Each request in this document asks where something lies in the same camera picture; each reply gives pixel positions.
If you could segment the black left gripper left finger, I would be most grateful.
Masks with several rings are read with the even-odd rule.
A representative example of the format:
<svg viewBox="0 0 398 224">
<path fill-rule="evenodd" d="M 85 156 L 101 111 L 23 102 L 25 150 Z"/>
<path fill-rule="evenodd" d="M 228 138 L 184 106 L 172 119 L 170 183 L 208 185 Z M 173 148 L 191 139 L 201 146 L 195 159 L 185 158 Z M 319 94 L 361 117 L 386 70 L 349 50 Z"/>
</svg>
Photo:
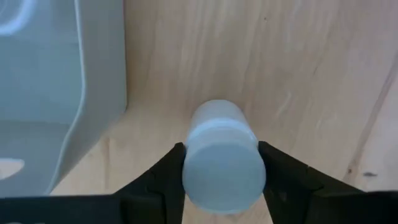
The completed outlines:
<svg viewBox="0 0 398 224">
<path fill-rule="evenodd" d="M 114 193 L 121 199 L 124 223 L 182 223 L 185 202 L 182 168 L 185 155 L 183 143 L 176 143 L 150 169 Z"/>
</svg>

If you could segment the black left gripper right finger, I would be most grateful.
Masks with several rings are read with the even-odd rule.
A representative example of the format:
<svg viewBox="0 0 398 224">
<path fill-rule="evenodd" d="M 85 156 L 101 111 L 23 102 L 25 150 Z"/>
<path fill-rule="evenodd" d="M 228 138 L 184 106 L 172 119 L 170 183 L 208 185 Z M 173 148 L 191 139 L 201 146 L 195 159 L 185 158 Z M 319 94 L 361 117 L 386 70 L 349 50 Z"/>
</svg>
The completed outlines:
<svg viewBox="0 0 398 224">
<path fill-rule="evenodd" d="M 361 191 L 326 175 L 265 141 L 258 151 L 266 168 L 263 195 L 274 224 L 305 223 L 316 194 L 359 194 Z"/>
</svg>

